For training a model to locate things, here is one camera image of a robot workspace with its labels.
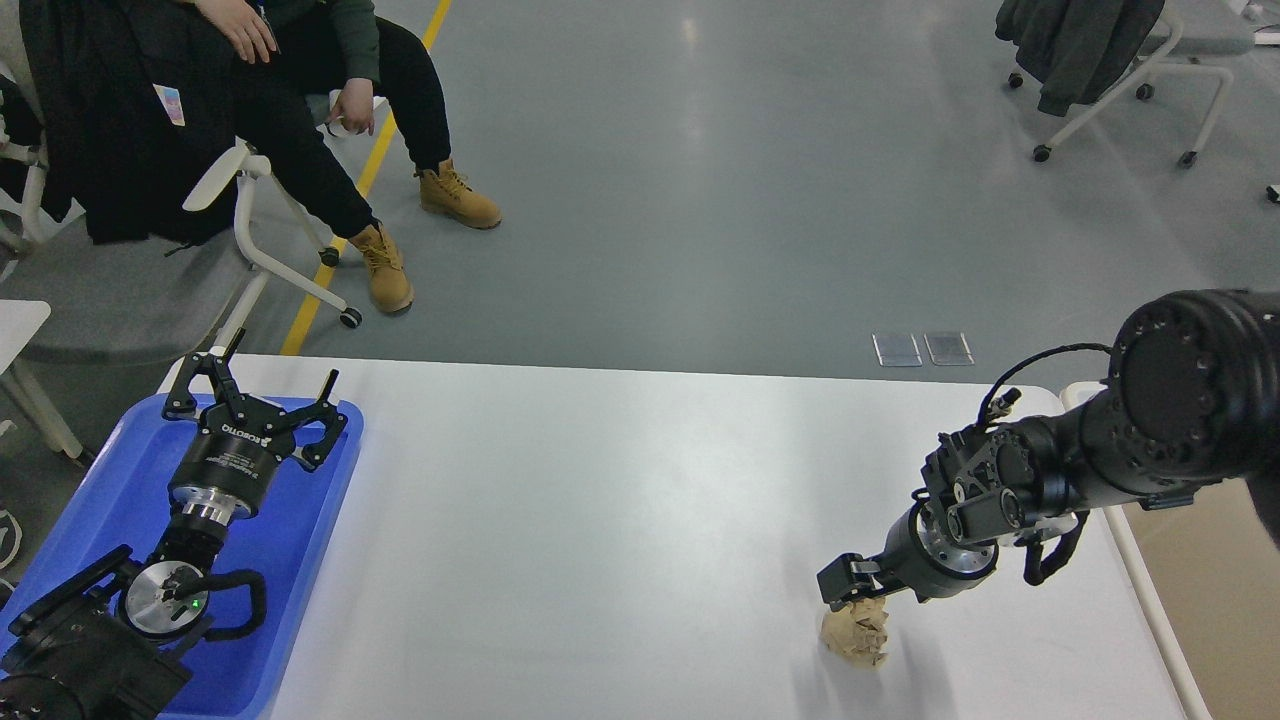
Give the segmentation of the person's left hand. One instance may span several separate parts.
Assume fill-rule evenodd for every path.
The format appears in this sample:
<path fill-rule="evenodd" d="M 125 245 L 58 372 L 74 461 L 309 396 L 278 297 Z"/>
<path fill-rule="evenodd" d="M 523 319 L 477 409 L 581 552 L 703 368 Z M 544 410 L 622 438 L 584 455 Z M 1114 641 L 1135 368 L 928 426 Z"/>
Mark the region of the person's left hand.
<path fill-rule="evenodd" d="M 372 135 L 376 127 L 372 91 L 370 78 L 347 79 L 333 99 L 326 124 L 339 126 L 347 135 Z"/>

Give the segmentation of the person's right hand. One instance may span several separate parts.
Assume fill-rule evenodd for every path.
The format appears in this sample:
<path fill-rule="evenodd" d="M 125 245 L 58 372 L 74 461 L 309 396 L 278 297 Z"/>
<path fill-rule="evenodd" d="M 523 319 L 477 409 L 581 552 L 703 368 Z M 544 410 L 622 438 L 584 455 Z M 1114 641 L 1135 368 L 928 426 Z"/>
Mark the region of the person's right hand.
<path fill-rule="evenodd" d="M 278 44 L 268 22 L 247 1 L 198 0 L 191 4 L 221 33 L 242 61 L 270 63 L 278 53 Z"/>

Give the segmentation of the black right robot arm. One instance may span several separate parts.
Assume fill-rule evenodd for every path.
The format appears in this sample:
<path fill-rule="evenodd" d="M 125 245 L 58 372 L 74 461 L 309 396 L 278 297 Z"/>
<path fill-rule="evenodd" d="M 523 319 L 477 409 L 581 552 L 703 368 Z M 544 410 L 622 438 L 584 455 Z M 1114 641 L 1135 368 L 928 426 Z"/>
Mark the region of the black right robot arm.
<path fill-rule="evenodd" d="M 1244 290 L 1146 304 L 1108 346 L 1102 389 L 1057 416 L 1006 421 L 1018 392 L 993 386 L 974 423 L 940 436 L 884 548 L 817 574 L 822 600 L 836 611 L 905 589 L 948 598 L 995 570 L 1002 543 L 1027 551 L 1038 585 L 1093 509 L 1180 507 L 1235 477 L 1277 484 L 1277 310 L 1275 292 Z"/>

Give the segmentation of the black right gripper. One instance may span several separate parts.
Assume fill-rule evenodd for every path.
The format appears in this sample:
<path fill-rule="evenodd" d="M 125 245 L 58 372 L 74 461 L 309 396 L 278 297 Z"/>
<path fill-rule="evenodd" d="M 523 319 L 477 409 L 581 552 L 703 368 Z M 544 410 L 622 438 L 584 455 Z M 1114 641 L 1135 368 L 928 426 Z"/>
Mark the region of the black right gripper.
<path fill-rule="evenodd" d="M 910 591 L 924 603 L 979 585 L 997 559 L 998 550 L 992 546 L 952 543 L 931 510 L 915 503 L 890 528 L 878 557 L 842 553 L 822 568 L 815 580 L 831 612 L 897 591 Z"/>

